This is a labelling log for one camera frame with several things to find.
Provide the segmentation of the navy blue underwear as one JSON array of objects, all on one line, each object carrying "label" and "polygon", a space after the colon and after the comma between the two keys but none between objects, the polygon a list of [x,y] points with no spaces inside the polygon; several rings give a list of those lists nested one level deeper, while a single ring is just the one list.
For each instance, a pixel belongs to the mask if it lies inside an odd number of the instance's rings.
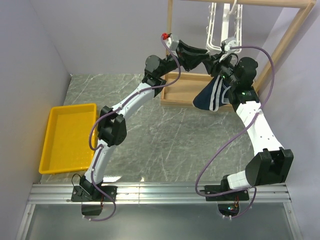
[{"label": "navy blue underwear", "polygon": [[228,91],[231,87],[221,76],[213,78],[193,99],[193,106],[200,110],[217,112],[220,107],[230,103]]}]

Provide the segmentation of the white clip hanger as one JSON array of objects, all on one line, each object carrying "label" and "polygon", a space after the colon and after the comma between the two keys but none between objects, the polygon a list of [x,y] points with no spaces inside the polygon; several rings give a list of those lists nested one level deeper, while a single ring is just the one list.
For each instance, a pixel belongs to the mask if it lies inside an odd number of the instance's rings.
[{"label": "white clip hanger", "polygon": [[243,5],[239,4],[237,0],[233,4],[224,3],[222,8],[221,27],[220,27],[220,41],[215,43],[215,20],[217,12],[217,3],[212,2],[209,5],[208,26],[206,27],[206,42],[205,48],[208,52],[221,52],[222,41],[235,37],[242,45],[242,26],[243,26]]}]

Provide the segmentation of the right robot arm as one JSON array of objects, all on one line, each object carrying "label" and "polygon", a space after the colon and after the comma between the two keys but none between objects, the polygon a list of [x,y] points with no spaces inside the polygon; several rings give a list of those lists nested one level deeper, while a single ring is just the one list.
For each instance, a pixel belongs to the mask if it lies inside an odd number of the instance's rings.
[{"label": "right robot arm", "polygon": [[251,187],[284,183],[294,159],[293,152],[281,145],[264,116],[263,104],[252,86],[257,67],[254,59],[243,57],[236,65],[228,58],[214,68],[218,78],[229,86],[228,100],[243,122],[254,151],[243,171],[221,180],[217,195],[226,200]]}]

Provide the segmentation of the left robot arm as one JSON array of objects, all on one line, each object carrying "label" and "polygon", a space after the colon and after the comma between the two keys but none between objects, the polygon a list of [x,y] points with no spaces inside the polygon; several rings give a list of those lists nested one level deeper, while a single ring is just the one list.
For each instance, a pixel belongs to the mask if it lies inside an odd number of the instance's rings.
[{"label": "left robot arm", "polygon": [[104,106],[100,117],[92,127],[97,130],[97,146],[92,148],[94,151],[92,162],[79,181],[81,195],[88,201],[104,199],[104,191],[101,189],[104,171],[116,146],[127,136],[126,121],[168,86],[162,77],[182,68],[188,72],[210,56],[207,50],[191,47],[182,41],[175,46],[170,46],[168,43],[164,46],[170,54],[164,59],[150,55],[145,61],[144,77],[138,87],[113,107]]}]

